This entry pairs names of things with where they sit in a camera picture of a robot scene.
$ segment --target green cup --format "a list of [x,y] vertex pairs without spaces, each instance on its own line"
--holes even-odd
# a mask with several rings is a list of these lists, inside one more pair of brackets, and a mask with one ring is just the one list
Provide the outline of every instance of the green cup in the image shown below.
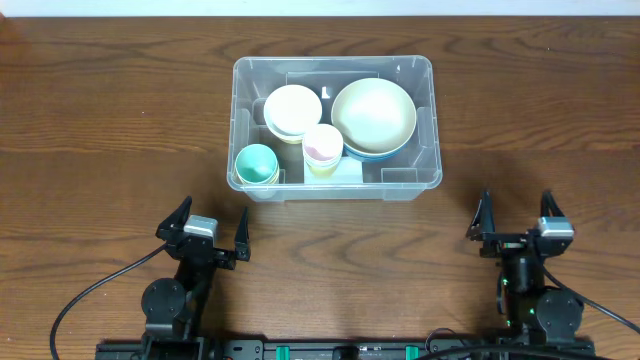
[[251,144],[240,150],[235,163],[236,173],[245,184],[273,183],[278,177],[278,158],[268,146]]

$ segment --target wood grain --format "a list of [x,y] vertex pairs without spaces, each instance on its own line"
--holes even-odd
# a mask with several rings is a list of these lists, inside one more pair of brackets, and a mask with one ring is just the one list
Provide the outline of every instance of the wood grain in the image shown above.
[[[503,326],[498,269],[463,239],[490,187],[498,227],[555,191],[578,229],[550,270],[640,323],[637,18],[7,19],[0,25],[0,359],[46,359],[50,326],[95,280],[159,244],[185,195],[253,257],[219,272],[205,331],[421,338]],[[444,181],[408,203],[252,203],[225,181],[231,68],[247,55],[422,54],[435,69]],[[79,303],[64,359],[137,339],[160,255]],[[601,356],[629,329],[586,309]]]

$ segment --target white wall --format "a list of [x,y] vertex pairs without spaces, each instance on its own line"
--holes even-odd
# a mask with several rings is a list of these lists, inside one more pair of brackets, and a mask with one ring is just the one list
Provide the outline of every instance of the white wall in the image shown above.
[[640,15],[640,0],[0,0],[13,16]]

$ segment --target green tape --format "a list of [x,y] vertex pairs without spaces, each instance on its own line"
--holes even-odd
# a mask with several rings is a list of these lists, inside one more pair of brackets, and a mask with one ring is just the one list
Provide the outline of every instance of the green tape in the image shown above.
[[288,346],[278,346],[276,348],[276,360],[289,360]]
[[405,348],[405,359],[415,360],[420,357],[420,348],[417,346],[407,346]]

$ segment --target clear storage box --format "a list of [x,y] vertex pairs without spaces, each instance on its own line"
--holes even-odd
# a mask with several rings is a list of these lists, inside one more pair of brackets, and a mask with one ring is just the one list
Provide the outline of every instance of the clear storage box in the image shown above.
[[[265,125],[269,94],[289,84],[313,90],[322,102],[322,123],[331,124],[331,107],[348,84],[381,78],[400,85],[417,110],[417,125],[408,144],[394,157],[362,164],[362,184],[305,184],[302,146],[286,144]],[[442,180],[442,163],[431,62],[423,56],[245,57],[233,67],[231,130],[227,181],[255,201],[316,199],[413,200]],[[271,147],[280,164],[279,182],[242,184],[234,173],[236,156],[249,144]]]

